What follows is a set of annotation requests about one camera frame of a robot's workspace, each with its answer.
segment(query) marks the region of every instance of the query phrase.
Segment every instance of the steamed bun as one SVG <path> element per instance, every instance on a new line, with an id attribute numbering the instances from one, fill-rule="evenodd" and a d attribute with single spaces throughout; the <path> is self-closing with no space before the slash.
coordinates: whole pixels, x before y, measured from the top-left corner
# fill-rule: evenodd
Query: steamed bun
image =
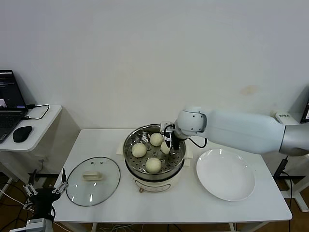
<path id="1" fill-rule="evenodd" d="M 161 161 L 158 158 L 150 158 L 146 162 L 146 171 L 149 173 L 157 173 L 161 170 Z"/>
<path id="2" fill-rule="evenodd" d="M 166 143 L 165 143 L 165 141 L 161 144 L 161 151 L 164 153 L 164 154 L 166 154 L 166 155 L 168 155 L 169 154 L 169 150 L 170 150 L 170 148 L 166 145 Z"/>
<path id="3" fill-rule="evenodd" d="M 153 146 L 160 146 L 161 143 L 163 142 L 163 136 L 162 134 L 160 133 L 153 133 L 151 136 L 150 136 L 150 143 L 153 145 Z"/>
<path id="4" fill-rule="evenodd" d="M 143 157 L 146 155 L 147 148 L 144 144 L 134 144 L 132 147 L 132 155 L 135 156 L 136 158 Z"/>

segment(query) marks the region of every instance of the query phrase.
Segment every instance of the floor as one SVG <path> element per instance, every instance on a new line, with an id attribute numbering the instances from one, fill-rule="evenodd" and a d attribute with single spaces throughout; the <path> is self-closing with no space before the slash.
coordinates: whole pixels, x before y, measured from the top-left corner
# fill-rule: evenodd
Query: floor
<path id="1" fill-rule="evenodd" d="M 2 183 L 5 183 L 7 180 L 7 177 L 0 176 L 0 188 L 3 186 Z M 55 178 L 48 178 L 47 181 L 44 184 L 44 187 L 53 186 L 55 183 Z M 277 184 L 281 190 L 286 190 L 287 186 L 284 183 L 283 180 L 277 181 Z M 23 189 L 23 183 L 16 182 L 14 185 L 20 189 Z M 7 194 L 10 196 L 16 198 L 17 200 L 24 202 L 25 197 L 23 194 L 16 188 L 10 187 L 7 191 Z M 309 187 L 303 190 L 302 196 L 304 197 L 304 200 L 306 201 L 307 205 L 309 205 Z M 291 221 L 291 232 L 309 232 L 309 213 L 302 213 L 296 202 L 292 200 L 292 213 L 293 213 L 293 219 Z M 8 224 L 10 221 L 17 218 L 19 214 L 19 218 L 22 220 L 15 221 L 8 225 L 6 228 L 3 229 L 3 227 Z M 14 228 L 20 228 L 24 227 L 25 223 L 23 221 L 26 221 L 27 218 L 27 212 L 25 210 L 21 210 L 21 207 L 17 205 L 16 202 L 12 201 L 11 199 L 7 197 L 2 197 L 0 199 L 0 232 L 8 232 L 11 229 Z M 89 231 L 91 230 L 92 225 L 91 224 L 85 224 L 83 225 L 86 227 Z M 111 224 L 99 224 L 97 227 L 97 231 L 100 232 L 111 232 L 113 227 L 115 225 Z M 227 224 L 177 224 L 179 229 L 182 232 L 201 232 L 201 231 L 229 231 L 229 226 Z M 242 228 L 242 224 L 237 224 L 237 230 Z M 64 229 L 60 228 L 56 224 L 53 225 L 55 232 L 65 232 Z M 175 225 L 169 225 L 169 231 L 170 232 L 176 232 L 180 231 Z M 114 230 L 112 232 L 167 232 L 168 231 L 168 225 L 166 224 L 135 224 L 130 227 L 124 227 L 123 229 L 117 229 L 117 227 L 114 227 Z M 288 222 L 271 222 L 264 227 L 257 230 L 257 232 L 284 232 L 288 231 Z"/>

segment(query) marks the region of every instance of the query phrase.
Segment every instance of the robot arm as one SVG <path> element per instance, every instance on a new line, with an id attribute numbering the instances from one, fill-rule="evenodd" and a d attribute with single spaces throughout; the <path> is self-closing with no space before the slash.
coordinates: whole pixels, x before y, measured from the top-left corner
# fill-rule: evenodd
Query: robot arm
<path id="1" fill-rule="evenodd" d="M 10 230 L 10 232 L 53 232 L 52 225 L 56 213 L 53 202 L 60 198 L 68 186 L 67 177 L 63 169 L 61 184 L 57 188 L 35 189 L 33 187 L 35 174 L 36 170 L 29 178 L 28 184 L 24 185 L 29 200 L 34 204 L 33 216 L 27 221 L 26 227 Z"/>
<path id="2" fill-rule="evenodd" d="M 187 107 L 164 134 L 167 145 L 191 136 L 256 154 L 279 151 L 290 156 L 309 153 L 309 124 L 285 126 L 264 115 L 203 112 Z"/>

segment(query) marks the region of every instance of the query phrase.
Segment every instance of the laptop screen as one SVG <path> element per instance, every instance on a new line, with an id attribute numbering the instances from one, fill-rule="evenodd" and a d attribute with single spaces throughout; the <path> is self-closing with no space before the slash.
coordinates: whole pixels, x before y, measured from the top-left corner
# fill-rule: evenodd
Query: laptop screen
<path id="1" fill-rule="evenodd" d="M 12 70 L 0 70 L 0 110 L 27 110 Z"/>

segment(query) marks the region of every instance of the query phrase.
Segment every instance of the computer mouse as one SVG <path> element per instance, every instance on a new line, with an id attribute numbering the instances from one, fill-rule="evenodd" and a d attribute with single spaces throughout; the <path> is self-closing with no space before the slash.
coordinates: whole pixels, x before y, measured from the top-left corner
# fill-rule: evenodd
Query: computer mouse
<path id="1" fill-rule="evenodd" d="M 25 141 L 28 138 L 31 131 L 32 131 L 32 126 L 17 128 L 13 132 L 13 141 L 15 143 L 21 143 Z"/>

